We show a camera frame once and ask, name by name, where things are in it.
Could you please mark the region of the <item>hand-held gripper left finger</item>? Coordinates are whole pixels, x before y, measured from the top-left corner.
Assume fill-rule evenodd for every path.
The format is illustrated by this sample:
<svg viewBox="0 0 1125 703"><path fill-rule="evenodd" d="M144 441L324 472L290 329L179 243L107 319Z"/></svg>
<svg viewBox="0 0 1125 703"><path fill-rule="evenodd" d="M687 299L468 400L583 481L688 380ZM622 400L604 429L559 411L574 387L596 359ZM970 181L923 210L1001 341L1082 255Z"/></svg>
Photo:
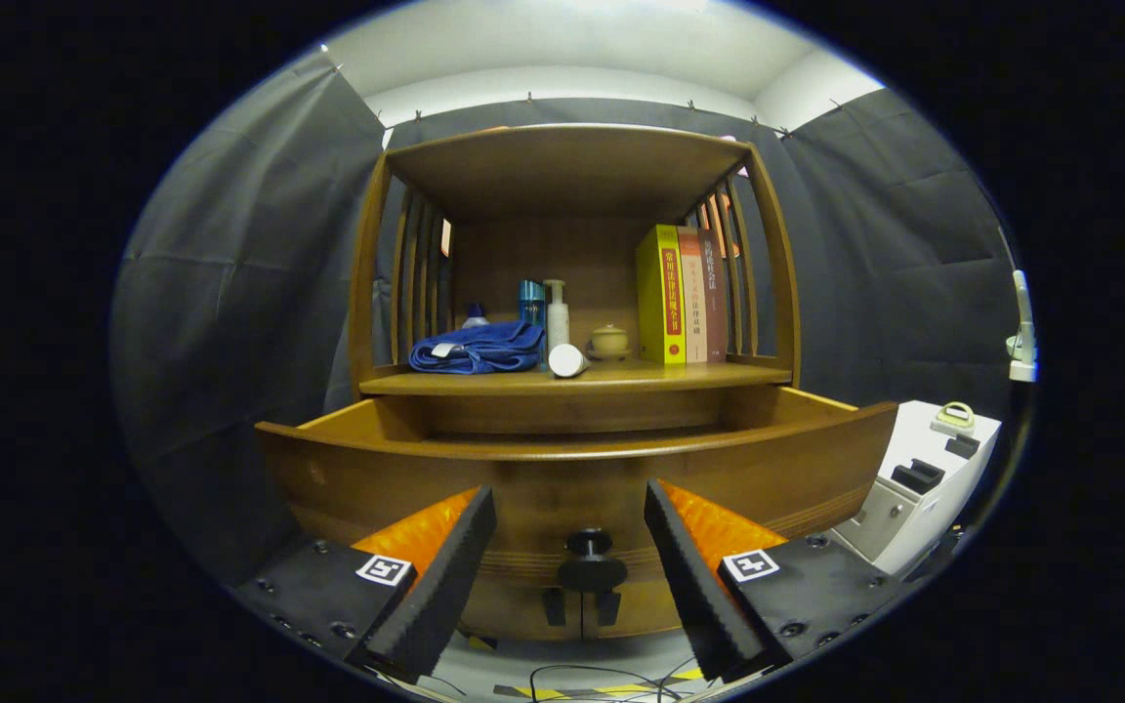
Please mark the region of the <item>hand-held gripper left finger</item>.
<svg viewBox="0 0 1125 703"><path fill-rule="evenodd" d="M353 546L296 543L236 592L312 648L415 683L449 645L496 525L490 486L474 486Z"/></svg>

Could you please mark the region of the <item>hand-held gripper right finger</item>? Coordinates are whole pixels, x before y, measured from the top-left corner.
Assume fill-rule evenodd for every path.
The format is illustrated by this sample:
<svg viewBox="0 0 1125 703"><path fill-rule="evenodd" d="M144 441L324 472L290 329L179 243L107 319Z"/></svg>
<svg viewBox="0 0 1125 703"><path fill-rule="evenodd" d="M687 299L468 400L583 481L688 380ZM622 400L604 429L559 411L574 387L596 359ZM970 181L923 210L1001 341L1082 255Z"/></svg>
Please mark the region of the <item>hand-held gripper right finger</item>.
<svg viewBox="0 0 1125 703"><path fill-rule="evenodd" d="M657 477L646 484L644 516L709 681L809 657L903 596L903 580L838 538L786 539Z"/></svg>

